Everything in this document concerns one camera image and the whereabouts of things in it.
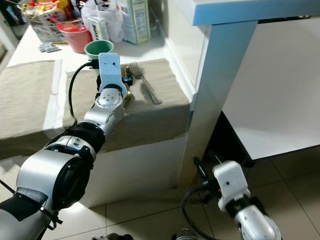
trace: cable connector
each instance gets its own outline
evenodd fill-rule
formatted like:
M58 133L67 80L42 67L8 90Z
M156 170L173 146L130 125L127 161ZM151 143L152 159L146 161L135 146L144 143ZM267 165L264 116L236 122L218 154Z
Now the cable connector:
M99 69L99 60L98 59L89 60L88 66L90 69Z

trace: red cup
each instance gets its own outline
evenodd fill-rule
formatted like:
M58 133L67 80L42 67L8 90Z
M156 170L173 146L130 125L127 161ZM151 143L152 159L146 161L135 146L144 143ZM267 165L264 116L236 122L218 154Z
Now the red cup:
M77 27L73 24L60 23L58 29L62 32L65 40L76 53L83 54L85 46L92 42L92 36L86 27Z

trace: tan placemat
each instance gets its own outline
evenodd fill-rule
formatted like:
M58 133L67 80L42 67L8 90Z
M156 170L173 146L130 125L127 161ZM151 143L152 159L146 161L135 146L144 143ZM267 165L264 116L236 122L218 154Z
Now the tan placemat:
M125 109L125 116L116 126L114 135L103 150L114 151L138 145L150 144L175 138L184 134L190 115L189 101L177 83L168 61L158 59L139 62L144 76L162 100L153 104L142 80L130 87L133 98ZM67 75L67 86L73 72ZM73 110L81 121L92 107L97 92L97 72L82 71L77 76L72 92ZM68 102L65 105L63 126L72 125Z
M0 159L34 153L46 143L43 125L53 72L54 61L41 61L0 75Z

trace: white plastic bag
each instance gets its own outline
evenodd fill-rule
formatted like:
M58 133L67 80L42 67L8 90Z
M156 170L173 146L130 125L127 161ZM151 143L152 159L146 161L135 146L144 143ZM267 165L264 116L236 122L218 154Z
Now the white plastic bag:
M102 0L96 0L96 2L98 6L105 4ZM124 16L114 2L108 2L108 4L109 7L107 10L98 11L95 0L88 0L81 9L82 20L86 28L90 29L88 17L103 18L105 20L110 41L119 43L123 40L125 35L123 30Z

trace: fork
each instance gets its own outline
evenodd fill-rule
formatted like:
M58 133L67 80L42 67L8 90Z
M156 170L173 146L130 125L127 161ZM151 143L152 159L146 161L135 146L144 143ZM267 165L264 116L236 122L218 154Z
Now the fork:
M150 83L146 80L145 76L143 75L141 69L139 68L138 64L136 61L133 61L129 64L130 66L130 70L133 74L133 76L137 79L141 79L144 83L144 85L146 86L152 101L154 104L161 104L162 100L158 97L158 95L156 94L155 90L152 88L152 86L150 85Z

